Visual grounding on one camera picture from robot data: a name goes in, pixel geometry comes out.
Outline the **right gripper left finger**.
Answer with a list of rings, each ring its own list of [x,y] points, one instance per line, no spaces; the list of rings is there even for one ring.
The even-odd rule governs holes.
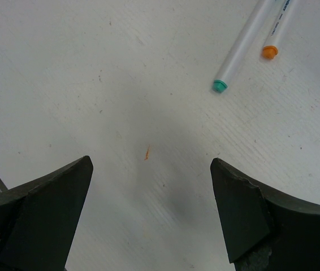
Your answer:
[[[83,156],[0,193],[0,270],[64,270],[93,173]]]

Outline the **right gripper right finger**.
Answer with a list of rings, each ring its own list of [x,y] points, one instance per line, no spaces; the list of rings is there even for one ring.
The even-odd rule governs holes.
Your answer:
[[[229,262],[236,270],[320,270],[320,205],[210,166]]]

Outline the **orange cap thin pen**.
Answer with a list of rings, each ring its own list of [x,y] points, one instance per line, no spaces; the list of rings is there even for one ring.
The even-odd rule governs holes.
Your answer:
[[[300,3],[299,0],[287,0],[282,4],[261,51],[261,56],[264,59],[272,60],[278,55]]]

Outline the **blue thin pen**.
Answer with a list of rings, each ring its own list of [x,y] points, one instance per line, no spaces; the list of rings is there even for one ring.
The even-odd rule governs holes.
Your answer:
[[[275,2],[273,0],[257,2],[213,81],[211,87],[213,91],[222,93],[229,87]]]

